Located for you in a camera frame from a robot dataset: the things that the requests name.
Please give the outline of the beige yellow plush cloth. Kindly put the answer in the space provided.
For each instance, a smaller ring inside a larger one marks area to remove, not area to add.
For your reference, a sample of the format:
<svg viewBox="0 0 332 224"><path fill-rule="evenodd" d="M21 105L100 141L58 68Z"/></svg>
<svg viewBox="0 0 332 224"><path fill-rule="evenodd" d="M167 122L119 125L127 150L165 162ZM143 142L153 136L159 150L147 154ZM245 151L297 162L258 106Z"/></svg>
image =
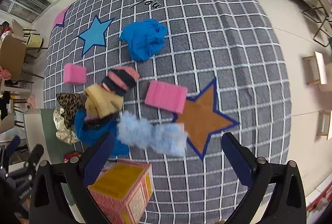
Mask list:
<svg viewBox="0 0 332 224"><path fill-rule="evenodd" d="M85 109L90 116L104 118L121 111L123 107L123 96L109 92L99 84L87 87L84 94L87 97Z"/></svg>

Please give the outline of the small pink sponge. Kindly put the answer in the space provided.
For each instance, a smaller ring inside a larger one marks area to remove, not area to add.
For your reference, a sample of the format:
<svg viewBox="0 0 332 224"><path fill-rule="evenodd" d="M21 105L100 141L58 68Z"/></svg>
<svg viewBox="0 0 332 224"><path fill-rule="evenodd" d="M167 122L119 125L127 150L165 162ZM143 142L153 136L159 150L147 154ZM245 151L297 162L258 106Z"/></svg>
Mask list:
<svg viewBox="0 0 332 224"><path fill-rule="evenodd" d="M65 84L86 84L87 69L71 63L65 64L63 67L63 82Z"/></svg>

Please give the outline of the light blue fluffy cloth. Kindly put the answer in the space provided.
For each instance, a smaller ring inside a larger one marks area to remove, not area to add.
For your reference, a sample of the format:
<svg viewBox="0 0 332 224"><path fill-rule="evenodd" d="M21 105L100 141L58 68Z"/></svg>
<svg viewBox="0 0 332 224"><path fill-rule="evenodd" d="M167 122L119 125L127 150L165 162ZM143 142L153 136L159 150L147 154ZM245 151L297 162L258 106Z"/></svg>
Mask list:
<svg viewBox="0 0 332 224"><path fill-rule="evenodd" d="M158 154L185 156L188 133L183 123L153 125L138 119L129 111L122 112L118 123L118 140L140 149L152 148Z"/></svg>

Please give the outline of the pink black striped sock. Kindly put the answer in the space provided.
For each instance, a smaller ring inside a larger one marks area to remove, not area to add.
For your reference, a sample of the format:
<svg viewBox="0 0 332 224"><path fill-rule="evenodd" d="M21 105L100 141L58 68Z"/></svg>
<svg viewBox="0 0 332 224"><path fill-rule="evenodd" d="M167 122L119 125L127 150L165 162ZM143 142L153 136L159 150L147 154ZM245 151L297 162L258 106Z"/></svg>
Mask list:
<svg viewBox="0 0 332 224"><path fill-rule="evenodd" d="M124 96L136 86L140 74L132 67L118 66L111 69L101 82L101 86L108 92Z"/></svg>

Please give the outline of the large pink sponge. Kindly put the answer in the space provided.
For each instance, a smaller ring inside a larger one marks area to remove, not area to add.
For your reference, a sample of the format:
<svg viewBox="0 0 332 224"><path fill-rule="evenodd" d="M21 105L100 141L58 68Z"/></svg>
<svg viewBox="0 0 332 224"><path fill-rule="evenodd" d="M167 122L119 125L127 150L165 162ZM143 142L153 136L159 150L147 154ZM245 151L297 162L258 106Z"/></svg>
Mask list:
<svg viewBox="0 0 332 224"><path fill-rule="evenodd" d="M145 105L182 114L188 89L183 86L153 80L145 97Z"/></svg>

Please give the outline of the green storage bin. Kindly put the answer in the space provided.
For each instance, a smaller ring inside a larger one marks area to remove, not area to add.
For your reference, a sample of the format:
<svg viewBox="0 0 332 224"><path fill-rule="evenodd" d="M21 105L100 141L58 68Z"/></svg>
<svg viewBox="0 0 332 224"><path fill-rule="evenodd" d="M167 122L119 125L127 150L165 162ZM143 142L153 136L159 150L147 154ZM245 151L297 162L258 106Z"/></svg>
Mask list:
<svg viewBox="0 0 332 224"><path fill-rule="evenodd" d="M53 119L54 109L30 109L23 115L26 142L31 152L37 144L44 148L40 160L48 160L51 164L63 162L63 157L72 152L84 152L84 146L79 141L70 145L56 137L56 127Z"/></svg>

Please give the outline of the pink yellow cardboard box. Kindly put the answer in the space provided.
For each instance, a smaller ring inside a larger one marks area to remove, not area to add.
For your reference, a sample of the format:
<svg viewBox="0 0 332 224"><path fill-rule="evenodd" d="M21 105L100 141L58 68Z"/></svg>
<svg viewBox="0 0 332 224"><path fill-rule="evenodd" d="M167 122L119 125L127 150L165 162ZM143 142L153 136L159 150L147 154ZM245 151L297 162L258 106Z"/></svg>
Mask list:
<svg viewBox="0 0 332 224"><path fill-rule="evenodd" d="M88 189L111 223L138 223L154 190L152 166L125 160L111 163Z"/></svg>

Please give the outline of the blue fuzzy cloth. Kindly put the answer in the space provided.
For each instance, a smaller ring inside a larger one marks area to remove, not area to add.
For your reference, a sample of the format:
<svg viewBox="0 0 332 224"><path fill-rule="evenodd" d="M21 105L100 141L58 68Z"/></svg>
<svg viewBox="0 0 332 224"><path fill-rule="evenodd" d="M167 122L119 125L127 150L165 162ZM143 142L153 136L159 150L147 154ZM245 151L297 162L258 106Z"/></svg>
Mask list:
<svg viewBox="0 0 332 224"><path fill-rule="evenodd" d="M115 138L114 148L110 153L110 157L127 156L129 154L129 146L117 139L118 121L116 119L107 119L105 122L97 124L91 124L90 122L88 124L84 121L85 117L86 112L78 110L74 118L74 132L83 144L92 146L97 143L103 134L107 133Z"/></svg>

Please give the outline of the leopard print scrunchie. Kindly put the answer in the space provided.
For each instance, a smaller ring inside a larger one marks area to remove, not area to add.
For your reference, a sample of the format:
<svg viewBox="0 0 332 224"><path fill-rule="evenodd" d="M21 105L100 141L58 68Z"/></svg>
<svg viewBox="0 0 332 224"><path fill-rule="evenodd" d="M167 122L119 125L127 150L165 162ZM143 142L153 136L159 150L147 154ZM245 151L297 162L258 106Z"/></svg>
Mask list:
<svg viewBox="0 0 332 224"><path fill-rule="evenodd" d="M84 94L60 93L56 95L56 99L63 108L62 116L66 128L72 128L76 112L85 109L86 96Z"/></svg>

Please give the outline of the brown cardboard box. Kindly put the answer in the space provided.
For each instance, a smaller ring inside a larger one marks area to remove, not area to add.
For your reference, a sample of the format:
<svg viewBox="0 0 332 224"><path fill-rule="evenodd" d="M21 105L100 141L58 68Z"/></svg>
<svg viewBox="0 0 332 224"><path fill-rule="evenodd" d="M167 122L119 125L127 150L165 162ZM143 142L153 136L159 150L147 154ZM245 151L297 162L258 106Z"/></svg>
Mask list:
<svg viewBox="0 0 332 224"><path fill-rule="evenodd" d="M8 70L12 80L18 80L22 73L26 54L26 44L12 36L5 36L1 41L0 66Z"/></svg>

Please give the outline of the small wooden stool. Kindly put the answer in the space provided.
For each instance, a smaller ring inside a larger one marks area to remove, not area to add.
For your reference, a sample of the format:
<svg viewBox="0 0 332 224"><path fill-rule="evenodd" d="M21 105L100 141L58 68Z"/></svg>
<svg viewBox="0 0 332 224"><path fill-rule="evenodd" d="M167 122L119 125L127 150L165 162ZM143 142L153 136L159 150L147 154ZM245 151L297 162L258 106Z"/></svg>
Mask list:
<svg viewBox="0 0 332 224"><path fill-rule="evenodd" d="M326 64L323 54L315 51L313 55L302 58L306 84L317 85L321 92L331 92L331 63Z"/></svg>

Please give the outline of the grey checked star rug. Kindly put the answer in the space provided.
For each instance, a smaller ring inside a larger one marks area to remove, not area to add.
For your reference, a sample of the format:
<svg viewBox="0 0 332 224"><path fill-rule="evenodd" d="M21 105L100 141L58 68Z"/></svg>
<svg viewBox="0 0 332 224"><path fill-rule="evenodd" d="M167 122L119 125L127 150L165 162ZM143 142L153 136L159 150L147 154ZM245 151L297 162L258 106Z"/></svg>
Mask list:
<svg viewBox="0 0 332 224"><path fill-rule="evenodd" d="M131 59L119 40L124 27L152 18L168 28L164 47L147 61ZM56 95L79 93L63 82L63 67L87 69L87 83L100 82L115 66L131 66L140 80L124 98L124 110L152 123L173 119L144 103L149 83L184 86L195 99L212 100L237 122L231 129L255 156L286 162L292 103L285 61L269 18L257 0L77 0L51 31L44 72L44 106Z"/></svg>

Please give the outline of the black metal frame chair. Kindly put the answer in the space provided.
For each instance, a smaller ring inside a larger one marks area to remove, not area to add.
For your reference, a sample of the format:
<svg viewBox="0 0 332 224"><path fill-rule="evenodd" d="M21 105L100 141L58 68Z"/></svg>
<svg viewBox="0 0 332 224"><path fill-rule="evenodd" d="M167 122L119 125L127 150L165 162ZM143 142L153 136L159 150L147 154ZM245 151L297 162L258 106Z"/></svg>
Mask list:
<svg viewBox="0 0 332 224"><path fill-rule="evenodd" d="M331 1L314 0L314 4L302 14L317 24L313 40L324 48L331 47Z"/></svg>

